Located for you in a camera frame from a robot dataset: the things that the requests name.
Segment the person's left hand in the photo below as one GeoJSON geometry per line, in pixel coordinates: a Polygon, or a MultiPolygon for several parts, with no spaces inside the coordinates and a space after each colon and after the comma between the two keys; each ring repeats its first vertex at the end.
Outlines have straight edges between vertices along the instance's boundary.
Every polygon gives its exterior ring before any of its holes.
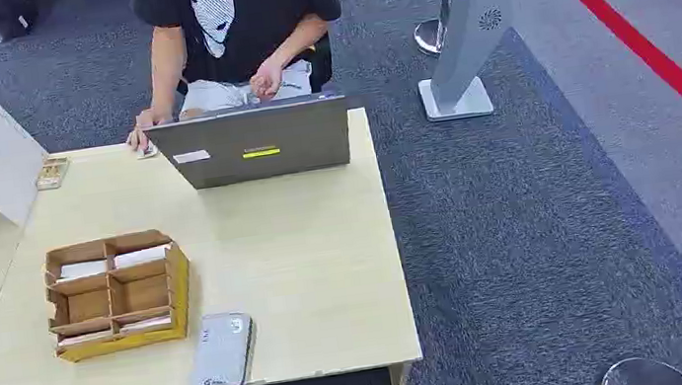
{"type": "Polygon", "coordinates": [[[272,100],[281,86],[283,65],[277,59],[269,57],[261,64],[251,77],[251,91],[261,102],[272,100]]]}

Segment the person's right hand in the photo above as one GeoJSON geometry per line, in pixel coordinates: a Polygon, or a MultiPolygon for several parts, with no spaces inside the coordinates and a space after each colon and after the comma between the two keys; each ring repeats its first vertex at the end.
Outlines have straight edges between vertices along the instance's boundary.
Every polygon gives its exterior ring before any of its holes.
{"type": "Polygon", "coordinates": [[[126,144],[135,152],[143,153],[150,146],[145,128],[159,125],[173,119],[173,113],[167,108],[144,109],[135,119],[135,126],[129,132],[126,144]]]}

